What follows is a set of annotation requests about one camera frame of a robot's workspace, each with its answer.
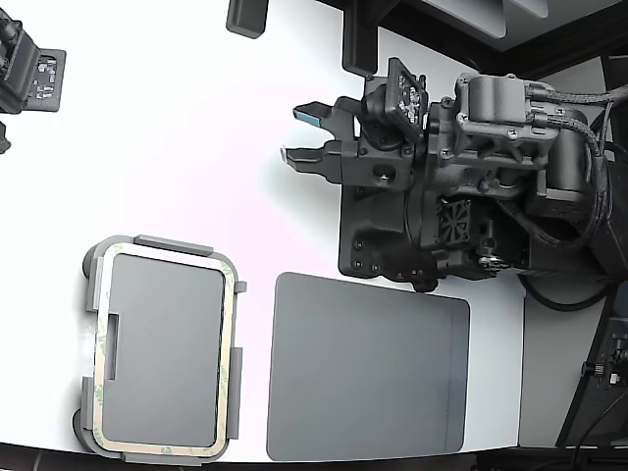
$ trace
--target black mechanical assembly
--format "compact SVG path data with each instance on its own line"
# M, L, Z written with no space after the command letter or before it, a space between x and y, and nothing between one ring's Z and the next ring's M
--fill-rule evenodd
M417 291L506 269L614 283L628 278L628 166L606 162L604 146L610 109L626 98L626 87L571 94L463 74L455 98L429 105L425 77L392 58L360 101L297 106L297 119L334 140L283 158L342 185L344 275ZM604 110L589 126L573 105Z
M59 111L65 64L65 51L39 49L22 22L0 9L0 113ZM0 154L11 147L5 131L0 123Z

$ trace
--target black electronic device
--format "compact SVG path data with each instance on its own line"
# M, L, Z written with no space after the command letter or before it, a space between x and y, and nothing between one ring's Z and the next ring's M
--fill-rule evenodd
M40 49L23 23L0 9L0 113L59 111L66 53ZM0 154L11 143L0 123Z
M340 271L430 291L438 279L523 275L628 279L626 152L606 162L610 108L628 87L560 93L517 78L463 74L428 106L425 77L392 58L361 100L294 109L334 135L284 149L298 172L342 185ZM605 109L591 126L575 105ZM360 133L354 135L357 119Z

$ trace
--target black cable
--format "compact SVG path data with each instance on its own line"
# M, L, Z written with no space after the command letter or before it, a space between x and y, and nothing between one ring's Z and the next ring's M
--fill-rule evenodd
M573 449L573 454L571 455L571 469L572 469L572 471L578 471L578 453L580 452L580 448L582 447L582 444L585 442L585 440L587 439L589 434L591 434L593 429L595 429L596 426L599 424L599 422L601 422L602 419L606 415L608 415L608 413L615 407L615 405L617 405L619 402L621 402L621 399L623 399L626 396L627 393L628 393L628 389L625 389L624 392L616 400L614 400L610 404L609 407L607 407L598 417L596 417L596 420L594 420L591 423L591 425L589 426L589 428L585 431L585 433L582 434L582 437L580 437L580 440L576 444L576 447Z
M604 148L606 146L606 137L608 135L608 125L610 124L610 109L612 108L612 101L606 104L604 109L604 115L602 119L602 130L600 132L600 154L604 154Z
M615 142L609 140L605 144L606 150L615 154L615 162L621 162L622 164L628 164L628 150Z
M581 311L583 309L587 309L588 307L594 306L602 301L605 297L612 293L615 288L615 285L606 285L600 292L595 293L593 296L588 297L582 301L574 302L571 304L565 304L562 302L552 301L551 299L547 299L543 296L536 288L532 286L527 277L523 275L519 275L519 282L521 286L528 291L528 294L532 296L540 304L545 307L552 309L558 312L576 312Z

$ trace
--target gray panel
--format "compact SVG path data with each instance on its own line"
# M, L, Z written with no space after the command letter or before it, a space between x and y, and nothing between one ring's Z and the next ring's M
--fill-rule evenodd
M440 0L431 0L430 3L426 0L405 1L418 10L434 15L434 8L430 4ZM444 13L442 15L436 14L437 18L499 51L505 51L619 3L621 0L550 0L547 9L542 0L504 0L500 14L497 14L498 9L496 7L488 8L485 0L477 4L477 0L445 1L451 4L453 9L470 12L471 17L459 18L459 13L456 15L441 9L440 11ZM476 19L473 15L474 10L476 13L486 13L486 17ZM504 21L505 35L498 34L501 32L501 24Z
M530 12L535 17L547 18L550 14L548 0L511 0L512 3Z
M460 450L466 301L283 274L275 302L272 459L343 461Z
M492 37L501 38L506 36L506 22L503 15L502 0L423 1Z
M215 270L115 258L111 311L119 325L115 368L109 359L106 367L115 373L104 388L107 439L182 446L216 441L223 289L224 277Z

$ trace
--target gray mat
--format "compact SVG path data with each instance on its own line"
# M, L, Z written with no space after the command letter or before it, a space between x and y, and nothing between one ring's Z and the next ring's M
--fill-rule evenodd
M119 324L116 364L108 357L106 365L107 439L180 446L216 441L223 289L224 277L215 270L116 257L110 309L119 313Z
M342 461L459 451L468 347L464 300L282 274L269 456Z

